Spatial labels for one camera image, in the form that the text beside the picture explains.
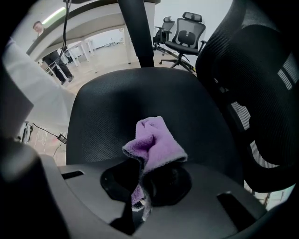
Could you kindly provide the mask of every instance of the headrest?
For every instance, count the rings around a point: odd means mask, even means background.
[[[170,16],[170,17],[164,17],[163,21],[164,21],[164,22],[170,22],[170,21],[172,21],[172,20],[171,20],[171,16]]]
[[[191,21],[202,22],[201,15],[198,15],[198,14],[195,14],[195,13],[184,12],[183,18],[191,20]]]

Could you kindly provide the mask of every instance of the dark trousers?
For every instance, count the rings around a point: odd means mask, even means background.
[[[59,54],[57,51],[53,51],[52,53],[48,54],[47,56],[45,56],[43,58],[43,60],[48,64],[51,65],[54,61],[56,61],[56,59],[59,57]],[[67,68],[67,66],[61,61],[59,60],[58,64],[59,67],[61,68],[61,70],[64,72],[66,77],[71,77],[72,74],[70,72],[70,70]],[[61,81],[64,82],[65,78],[63,76],[63,74],[61,74],[61,72],[58,70],[58,68],[55,66],[53,69],[55,75],[57,76],[57,78]]]

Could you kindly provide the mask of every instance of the purple cloth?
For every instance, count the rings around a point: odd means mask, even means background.
[[[141,163],[140,181],[144,175],[173,161],[186,161],[187,154],[174,140],[161,116],[149,117],[137,122],[135,139],[122,150],[125,155]],[[138,185],[132,194],[132,205],[144,198]]]

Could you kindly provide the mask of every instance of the white fabric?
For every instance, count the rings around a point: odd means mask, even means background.
[[[2,58],[12,80],[33,103],[26,121],[67,132],[75,95],[10,41]]]

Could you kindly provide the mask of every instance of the chair seat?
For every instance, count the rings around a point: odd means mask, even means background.
[[[179,53],[187,54],[187,55],[197,55],[198,50],[190,47],[186,47],[175,42],[167,41],[165,45],[170,47],[171,49],[177,50]]]
[[[66,163],[125,158],[139,120],[162,116],[174,139],[196,162],[243,183],[231,132],[198,79],[185,70],[139,68],[95,78],[78,92],[68,130]]]

